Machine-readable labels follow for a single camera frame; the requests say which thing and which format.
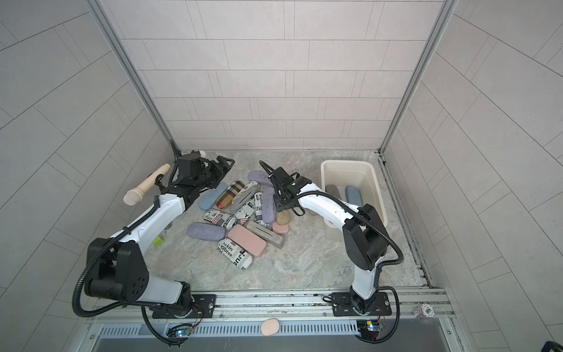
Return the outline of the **tan glasses case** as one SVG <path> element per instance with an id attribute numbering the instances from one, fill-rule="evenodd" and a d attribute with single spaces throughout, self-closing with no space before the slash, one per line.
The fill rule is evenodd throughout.
<path id="1" fill-rule="evenodd" d="M 276 222 L 278 225 L 287 225 L 290 223 L 291 217 L 288 210 L 283 210 L 277 213 Z"/>

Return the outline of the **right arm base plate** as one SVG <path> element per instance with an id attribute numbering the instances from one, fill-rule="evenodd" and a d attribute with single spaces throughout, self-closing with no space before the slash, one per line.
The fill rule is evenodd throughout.
<path id="1" fill-rule="evenodd" d="M 353 290 L 334 292 L 323 297 L 324 302 L 331 305 L 334 316 L 390 316 L 392 309 L 388 295 L 383 291 L 375 292 L 369 299 L 362 299 Z"/>

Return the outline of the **cream plastic storage box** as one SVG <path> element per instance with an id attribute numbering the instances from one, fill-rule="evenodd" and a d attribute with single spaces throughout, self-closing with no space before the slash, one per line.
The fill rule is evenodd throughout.
<path id="1" fill-rule="evenodd" d="M 322 190 L 351 205 L 372 205 L 388 225 L 374 166 L 366 161 L 327 160 L 320 166 Z"/>

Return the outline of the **purple glasses case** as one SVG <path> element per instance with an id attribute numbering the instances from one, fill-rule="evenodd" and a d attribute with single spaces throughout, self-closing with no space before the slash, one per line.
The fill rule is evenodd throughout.
<path id="1" fill-rule="evenodd" d="M 262 193 L 262 220 L 265 224 L 273 224 L 277 219 L 273 187 L 266 187 Z"/>

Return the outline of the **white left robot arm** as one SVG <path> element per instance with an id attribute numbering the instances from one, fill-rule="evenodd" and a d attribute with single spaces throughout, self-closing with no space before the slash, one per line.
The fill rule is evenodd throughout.
<path id="1" fill-rule="evenodd" d="M 87 248 L 87 264 L 73 291 L 73 312 L 82 318 L 136 305 L 180 317 L 194 308 L 188 283 L 152 275 L 145 252 L 167 225 L 188 210 L 199 195 L 219 186 L 235 162 L 218 156 L 208 160 L 194 150 L 174 164 L 164 164 L 127 192 L 124 201 L 138 203 L 152 187 L 160 194 L 133 223 L 110 238 L 97 238 Z"/>

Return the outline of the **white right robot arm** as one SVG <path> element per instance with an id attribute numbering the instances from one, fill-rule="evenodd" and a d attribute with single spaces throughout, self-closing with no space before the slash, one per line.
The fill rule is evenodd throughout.
<path id="1" fill-rule="evenodd" d="M 374 311 L 384 289 L 379 285 L 383 267 L 404 261 L 402 250 L 391 239 L 378 211 L 369 204 L 343 202 L 297 172 L 290 175 L 282 167 L 274 169 L 265 161 L 260 161 L 260 165 L 274 186 L 278 211 L 308 209 L 341 228 L 347 256 L 355 265 L 351 306 L 360 315 Z"/>

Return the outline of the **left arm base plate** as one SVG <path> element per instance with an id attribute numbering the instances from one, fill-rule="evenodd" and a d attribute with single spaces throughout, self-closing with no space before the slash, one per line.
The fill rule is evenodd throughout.
<path id="1" fill-rule="evenodd" d="M 216 299 L 214 294 L 192 294 L 189 299 L 181 296 L 176 304 L 157 304 L 149 310 L 155 319 L 212 318 Z"/>

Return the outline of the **dark grey glasses case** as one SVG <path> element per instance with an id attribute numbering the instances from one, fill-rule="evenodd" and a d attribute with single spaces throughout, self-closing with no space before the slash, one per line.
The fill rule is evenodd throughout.
<path id="1" fill-rule="evenodd" d="M 335 198 L 342 199 L 340 190 L 335 185 L 332 184 L 326 185 L 325 192 L 332 195 Z"/>

